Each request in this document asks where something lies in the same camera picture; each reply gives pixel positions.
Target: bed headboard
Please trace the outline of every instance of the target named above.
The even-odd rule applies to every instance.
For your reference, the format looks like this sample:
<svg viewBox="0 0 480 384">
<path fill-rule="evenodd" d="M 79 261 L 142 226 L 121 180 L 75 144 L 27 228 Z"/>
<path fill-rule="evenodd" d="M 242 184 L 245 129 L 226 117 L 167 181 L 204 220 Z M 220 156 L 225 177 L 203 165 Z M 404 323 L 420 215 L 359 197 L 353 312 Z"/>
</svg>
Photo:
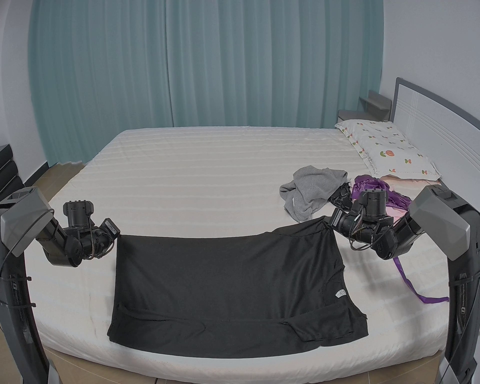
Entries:
<svg viewBox="0 0 480 384">
<path fill-rule="evenodd" d="M 441 181 L 480 210 L 480 121 L 399 77 L 391 120 L 434 162 Z"/>
</svg>

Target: floor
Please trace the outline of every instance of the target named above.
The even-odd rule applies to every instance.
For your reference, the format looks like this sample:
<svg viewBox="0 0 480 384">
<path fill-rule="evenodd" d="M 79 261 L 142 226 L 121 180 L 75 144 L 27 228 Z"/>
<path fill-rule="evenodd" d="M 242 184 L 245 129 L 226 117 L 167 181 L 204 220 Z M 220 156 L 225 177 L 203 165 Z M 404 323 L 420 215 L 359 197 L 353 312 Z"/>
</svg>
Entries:
<svg viewBox="0 0 480 384">
<path fill-rule="evenodd" d="M 83 164 L 55 165 L 35 185 L 47 200 L 75 176 Z M 79 359 L 45 348 L 60 374 L 63 384 L 182 384 L 174 380 L 156 379 Z M 440 352 L 420 360 L 380 368 L 355 376 L 336 379 L 329 384 L 433 384 L 440 361 Z M 20 375 L 8 350 L 3 333 L 0 332 L 0 384 L 19 384 Z"/>
</svg>

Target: bed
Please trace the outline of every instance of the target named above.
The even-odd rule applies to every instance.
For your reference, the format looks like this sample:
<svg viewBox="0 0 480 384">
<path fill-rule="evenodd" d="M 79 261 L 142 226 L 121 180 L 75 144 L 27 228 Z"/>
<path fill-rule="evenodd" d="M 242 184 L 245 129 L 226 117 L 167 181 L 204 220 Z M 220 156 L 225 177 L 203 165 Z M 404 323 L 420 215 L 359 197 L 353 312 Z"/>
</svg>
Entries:
<svg viewBox="0 0 480 384">
<path fill-rule="evenodd" d="M 437 163 L 422 137 L 415 142 L 412 132 L 424 128 L 416 123 L 418 113 L 412 107 L 410 91 L 418 101 L 418 90 L 397 83 L 395 123 L 399 128 L 407 127 L 404 133 Z M 439 115 L 435 113 L 443 106 L 425 97 L 439 104 L 430 111 L 436 121 Z M 295 223 L 283 209 L 278 187 L 305 165 L 345 169 L 352 179 L 368 173 L 338 130 L 148 128 L 120 133 L 50 205 L 64 227 L 63 203 L 85 199 L 95 204 L 95 222 L 110 217 L 124 234 L 251 235 Z M 441 166 L 439 170 L 445 176 Z M 389 183 L 411 198 L 427 184 L 394 179 Z M 330 215 L 333 209 L 327 204 L 314 217 Z M 33 278 L 31 298 L 37 303 L 34 314 L 45 346 L 148 376 L 193 383 L 316 383 L 419 359 L 443 349 L 448 303 L 422 304 L 405 285 L 393 261 L 383 261 L 371 251 L 354 252 L 339 235 L 337 242 L 351 298 L 368 316 L 369 336 L 340 346 L 255 359 L 178 357 L 111 343 L 107 330 L 113 307 L 115 250 L 75 269 L 50 265 L 36 242 L 25 256 L 27 272 Z M 448 295 L 445 256 L 428 236 L 417 240 L 400 259 L 420 294 Z"/>
</svg>

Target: purple satin fabric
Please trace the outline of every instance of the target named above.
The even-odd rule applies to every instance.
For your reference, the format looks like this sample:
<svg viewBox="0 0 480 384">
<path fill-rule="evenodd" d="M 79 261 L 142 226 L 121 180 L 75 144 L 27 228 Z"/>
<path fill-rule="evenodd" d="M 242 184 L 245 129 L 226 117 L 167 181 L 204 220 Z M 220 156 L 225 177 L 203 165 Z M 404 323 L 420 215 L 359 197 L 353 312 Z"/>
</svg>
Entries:
<svg viewBox="0 0 480 384">
<path fill-rule="evenodd" d="M 390 186 L 383 180 L 375 179 L 369 175 L 361 175 L 355 178 L 355 184 L 352 189 L 352 199 L 358 199 L 360 192 L 366 189 L 383 189 L 387 191 L 387 206 L 408 210 L 412 200 L 398 192 L 391 191 Z"/>
<path fill-rule="evenodd" d="M 441 303 L 441 302 L 444 302 L 444 301 L 449 301 L 449 298 L 448 298 L 448 297 L 439 297 L 439 298 L 436 298 L 436 297 L 425 297 L 425 296 L 422 296 L 422 295 L 418 294 L 417 291 L 415 290 L 415 288 L 413 287 L 412 282 L 405 276 L 405 272 L 403 271 L 402 264 L 401 264 L 400 260 L 398 259 L 398 257 L 394 257 L 394 258 L 393 258 L 393 261 L 394 261 L 394 263 L 395 263 L 395 265 L 396 265 L 396 268 L 397 268 L 398 271 L 400 272 L 403 281 L 405 281 L 405 284 L 408 285 L 408 287 L 411 289 L 411 291 L 412 291 L 413 293 L 415 293 L 415 295 L 416 295 L 424 304 L 436 304 L 436 303 Z"/>
</svg>

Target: curtain fold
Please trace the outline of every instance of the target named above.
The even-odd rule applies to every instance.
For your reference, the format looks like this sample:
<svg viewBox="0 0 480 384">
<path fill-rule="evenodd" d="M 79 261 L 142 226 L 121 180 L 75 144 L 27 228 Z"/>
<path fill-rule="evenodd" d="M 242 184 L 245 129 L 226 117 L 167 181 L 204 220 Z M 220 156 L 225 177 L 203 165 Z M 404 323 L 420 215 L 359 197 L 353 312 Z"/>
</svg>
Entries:
<svg viewBox="0 0 480 384">
<path fill-rule="evenodd" d="M 35 0 L 32 102 L 50 165 L 127 129 L 333 128 L 382 50 L 381 0 Z"/>
</svg>

